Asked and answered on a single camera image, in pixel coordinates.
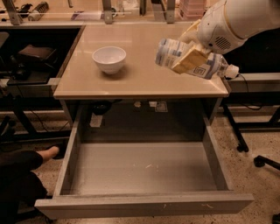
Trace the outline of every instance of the stacked containers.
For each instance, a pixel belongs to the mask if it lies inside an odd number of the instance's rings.
[[[179,14],[182,19],[196,20],[203,17],[206,0],[180,0]]]

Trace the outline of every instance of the open drawer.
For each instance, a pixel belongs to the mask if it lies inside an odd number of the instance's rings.
[[[199,99],[160,111],[120,102],[91,127],[80,105],[53,198],[36,208],[50,219],[232,214],[253,201],[233,192]]]

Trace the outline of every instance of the floor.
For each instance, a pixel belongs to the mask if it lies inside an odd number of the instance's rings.
[[[271,108],[264,108],[257,113],[257,119],[268,119]],[[253,114],[242,108],[234,112],[237,119],[249,119]],[[65,125],[65,120],[59,115],[40,115],[42,122],[50,130],[59,129]],[[213,132],[216,135],[217,143],[220,147],[221,155],[225,161],[228,173],[233,181],[234,189],[238,193],[252,193],[255,201],[243,209],[238,214],[223,215],[184,215],[172,217],[140,217],[140,218],[109,218],[109,219],[72,219],[56,220],[57,224],[270,224],[272,215],[280,213],[280,171],[265,165],[262,168],[256,168],[253,159],[258,155],[272,158],[280,161],[280,133],[262,132],[262,133],[243,133],[249,152],[238,152],[237,139],[230,126],[228,119],[223,115],[222,109],[219,109],[217,117],[214,119]],[[38,143],[16,143],[7,145],[7,151],[19,148],[21,150],[42,150],[52,141]],[[49,194],[53,193],[56,179],[59,176],[61,160],[52,160],[43,164],[35,172],[42,180]],[[20,224],[43,224],[43,217],[19,222]]]

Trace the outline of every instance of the desk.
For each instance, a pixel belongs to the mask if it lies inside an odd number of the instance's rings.
[[[53,94],[69,114],[79,108],[53,198],[36,202],[41,212],[51,219],[231,214],[253,200],[233,191],[211,129],[228,96],[222,79],[154,62],[160,39],[176,39],[189,25],[86,25]],[[127,52],[119,73],[101,73],[92,61],[102,46]],[[118,103],[96,117],[100,100]],[[167,107],[157,112],[149,102]]]

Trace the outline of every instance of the speckled floor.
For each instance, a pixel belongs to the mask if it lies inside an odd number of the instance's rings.
[[[238,193],[252,193],[255,201],[238,214],[223,215],[186,215],[172,217],[140,217],[140,218],[109,218],[109,219],[73,219],[56,220],[58,224],[270,224],[272,215],[280,213],[280,171],[264,166],[256,168],[253,159],[263,155],[280,162],[280,132],[243,133],[249,152],[238,152],[233,129],[228,119],[220,112],[214,119],[213,131],[220,146],[221,155],[225,161],[228,173],[233,181],[234,189]],[[21,149],[40,150],[50,142],[23,143],[17,147]],[[41,178],[50,194],[53,193],[56,179],[59,176],[61,160],[52,160],[43,164],[35,172]],[[19,222],[21,224],[45,223],[43,217]]]

